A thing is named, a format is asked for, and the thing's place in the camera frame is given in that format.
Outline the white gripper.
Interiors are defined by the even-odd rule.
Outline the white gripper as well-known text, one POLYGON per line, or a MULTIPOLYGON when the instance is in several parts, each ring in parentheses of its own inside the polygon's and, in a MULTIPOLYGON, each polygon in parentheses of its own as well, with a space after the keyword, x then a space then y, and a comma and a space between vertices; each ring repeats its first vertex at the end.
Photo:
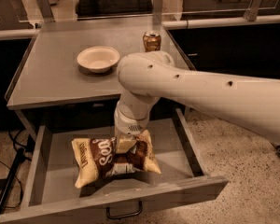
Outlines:
POLYGON ((116 153, 126 153, 136 143, 134 135, 144 131, 149 122, 150 109, 145 106, 117 105, 114 113, 115 127, 121 134, 117 137, 116 153))

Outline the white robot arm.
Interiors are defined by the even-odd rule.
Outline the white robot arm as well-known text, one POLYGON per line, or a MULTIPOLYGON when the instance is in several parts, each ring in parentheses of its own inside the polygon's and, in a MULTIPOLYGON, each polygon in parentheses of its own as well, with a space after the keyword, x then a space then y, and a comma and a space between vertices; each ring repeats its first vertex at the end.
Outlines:
POLYGON ((152 106, 163 97, 280 146, 280 79, 180 69, 164 51, 123 57, 117 75, 123 92, 114 118, 121 134, 140 134, 148 124, 152 106))

